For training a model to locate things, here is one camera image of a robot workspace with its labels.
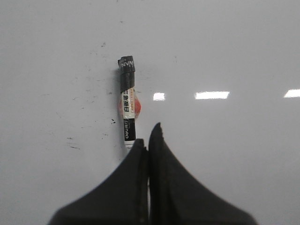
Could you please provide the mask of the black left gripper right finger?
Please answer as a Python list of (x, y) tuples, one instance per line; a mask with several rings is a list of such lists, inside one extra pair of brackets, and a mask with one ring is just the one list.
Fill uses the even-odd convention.
[(153, 225), (256, 225), (247, 212), (195, 179), (166, 144), (160, 123), (149, 139), (150, 222)]

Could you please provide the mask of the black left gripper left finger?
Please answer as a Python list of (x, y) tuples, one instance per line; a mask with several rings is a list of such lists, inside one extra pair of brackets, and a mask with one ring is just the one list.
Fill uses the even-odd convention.
[(99, 186), (60, 208), (51, 225), (148, 224), (148, 151), (143, 139)]

